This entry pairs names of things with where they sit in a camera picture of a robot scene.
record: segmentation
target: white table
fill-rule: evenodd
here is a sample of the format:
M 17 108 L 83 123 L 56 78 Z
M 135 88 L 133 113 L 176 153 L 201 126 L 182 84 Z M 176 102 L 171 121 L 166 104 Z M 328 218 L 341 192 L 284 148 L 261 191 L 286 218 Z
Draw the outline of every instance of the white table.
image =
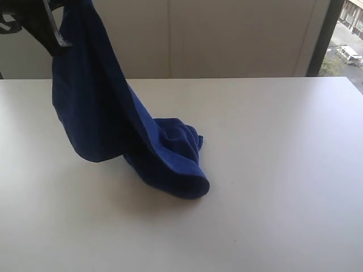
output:
M 362 272 L 363 96 L 345 78 L 130 80 L 205 136 L 199 201 L 79 158 L 51 81 L 0 82 L 1 272 Z

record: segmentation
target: white wall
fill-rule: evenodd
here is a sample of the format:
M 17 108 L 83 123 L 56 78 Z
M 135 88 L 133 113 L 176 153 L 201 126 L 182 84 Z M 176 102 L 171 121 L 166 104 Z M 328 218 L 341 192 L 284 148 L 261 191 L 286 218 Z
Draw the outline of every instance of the white wall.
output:
M 329 0 L 94 0 L 128 78 L 291 77 L 310 63 Z M 61 11 L 55 12 L 56 18 Z M 5 78 L 49 78 L 26 32 L 0 35 Z

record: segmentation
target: street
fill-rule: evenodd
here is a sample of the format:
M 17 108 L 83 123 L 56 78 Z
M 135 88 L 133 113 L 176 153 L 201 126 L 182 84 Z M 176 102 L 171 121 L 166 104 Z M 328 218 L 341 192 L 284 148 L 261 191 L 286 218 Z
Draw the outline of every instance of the street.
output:
M 327 56 L 336 58 L 336 50 L 339 45 L 349 45 L 358 54 L 363 56 L 363 40 L 358 36 L 351 33 L 351 31 L 338 23 L 335 27 L 331 42 L 329 45 L 330 52 Z M 341 76 L 347 77 L 356 88 L 363 93 L 363 67 L 355 67 L 353 65 L 343 64 L 343 69 L 340 73 Z

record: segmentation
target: cloth fold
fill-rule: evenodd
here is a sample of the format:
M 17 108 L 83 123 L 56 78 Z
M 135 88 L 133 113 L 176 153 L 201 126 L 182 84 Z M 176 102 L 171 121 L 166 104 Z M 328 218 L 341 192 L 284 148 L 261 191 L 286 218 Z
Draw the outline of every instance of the cloth fold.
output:
M 75 151 L 91 162 L 123 155 L 150 186 L 200 198 L 203 137 L 175 118 L 153 119 L 127 83 L 90 0 L 64 8 L 60 32 L 73 44 L 53 59 L 53 105 Z

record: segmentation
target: tree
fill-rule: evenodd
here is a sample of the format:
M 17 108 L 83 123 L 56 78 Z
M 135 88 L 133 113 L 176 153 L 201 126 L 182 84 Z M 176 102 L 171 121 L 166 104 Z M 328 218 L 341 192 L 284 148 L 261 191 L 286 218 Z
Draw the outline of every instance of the tree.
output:
M 328 56 L 326 55 L 322 67 L 319 71 L 320 77 L 336 77 L 339 76 L 342 69 L 343 69 L 343 62 L 335 57 L 335 56 Z

